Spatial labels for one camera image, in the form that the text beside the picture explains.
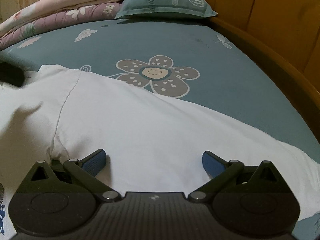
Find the bed frame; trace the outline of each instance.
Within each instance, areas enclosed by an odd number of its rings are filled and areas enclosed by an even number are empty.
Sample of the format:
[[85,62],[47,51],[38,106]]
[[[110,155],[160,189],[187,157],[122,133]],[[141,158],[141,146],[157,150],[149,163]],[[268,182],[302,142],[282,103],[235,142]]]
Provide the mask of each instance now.
[[320,0],[206,0],[209,26],[278,86],[320,142]]

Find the pillowcase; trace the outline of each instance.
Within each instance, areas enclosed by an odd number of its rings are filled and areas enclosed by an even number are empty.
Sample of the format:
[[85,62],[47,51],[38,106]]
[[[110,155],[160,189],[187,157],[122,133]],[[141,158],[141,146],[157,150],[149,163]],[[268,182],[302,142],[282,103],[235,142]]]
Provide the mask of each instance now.
[[207,18],[216,15],[204,0],[124,0],[115,19],[128,19],[133,16]]

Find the ribbed black surface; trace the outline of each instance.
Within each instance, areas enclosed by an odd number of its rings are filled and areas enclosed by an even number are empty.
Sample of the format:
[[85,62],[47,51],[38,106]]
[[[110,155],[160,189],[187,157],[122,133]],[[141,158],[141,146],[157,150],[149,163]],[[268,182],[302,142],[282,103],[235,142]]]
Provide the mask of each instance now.
[[[190,203],[181,193],[135,192],[128,192],[119,202],[103,204],[91,221],[73,233],[47,238],[20,234],[12,240],[20,239],[254,240],[229,232],[205,205]],[[287,235],[274,240],[293,239]]]

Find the headboard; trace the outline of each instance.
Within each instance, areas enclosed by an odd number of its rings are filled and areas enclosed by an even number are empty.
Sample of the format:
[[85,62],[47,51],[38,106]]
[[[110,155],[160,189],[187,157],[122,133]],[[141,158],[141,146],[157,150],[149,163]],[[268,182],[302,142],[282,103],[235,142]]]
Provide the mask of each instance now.
[[320,0],[206,0],[209,26],[249,56],[320,142]]

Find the mattress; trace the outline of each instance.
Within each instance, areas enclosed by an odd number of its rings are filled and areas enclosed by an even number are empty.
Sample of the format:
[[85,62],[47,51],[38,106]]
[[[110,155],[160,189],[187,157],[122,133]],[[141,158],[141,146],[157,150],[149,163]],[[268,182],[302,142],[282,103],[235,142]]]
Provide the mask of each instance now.
[[[320,163],[319,143],[278,87],[228,39],[199,22],[84,23],[21,41],[0,57],[26,71],[59,64],[189,101],[251,125]],[[319,218],[299,221],[293,235],[314,239]]]

